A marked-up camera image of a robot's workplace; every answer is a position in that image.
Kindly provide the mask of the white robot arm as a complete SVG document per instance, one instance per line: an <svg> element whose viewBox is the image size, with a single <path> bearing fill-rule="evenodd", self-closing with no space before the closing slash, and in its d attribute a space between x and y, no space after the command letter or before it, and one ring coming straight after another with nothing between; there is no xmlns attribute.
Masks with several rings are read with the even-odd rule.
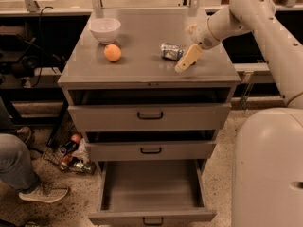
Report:
<svg viewBox="0 0 303 227"><path fill-rule="evenodd" d="M249 32L283 100L251 115L235 143L231 227L303 227L303 45L276 18L273 0L229 0L187 29L187 70L203 51Z"/></svg>

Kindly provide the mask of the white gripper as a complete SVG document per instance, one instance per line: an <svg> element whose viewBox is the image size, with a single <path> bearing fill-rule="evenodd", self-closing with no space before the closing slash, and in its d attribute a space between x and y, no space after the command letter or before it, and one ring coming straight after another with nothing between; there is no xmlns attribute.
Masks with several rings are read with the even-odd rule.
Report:
<svg viewBox="0 0 303 227"><path fill-rule="evenodd" d="M177 62L175 71L178 73L186 71L190 65L195 63L201 57L203 50L209 50L220 43L211 33L208 21L190 25L185 29L185 32L191 34L191 40L196 44L191 45Z"/></svg>

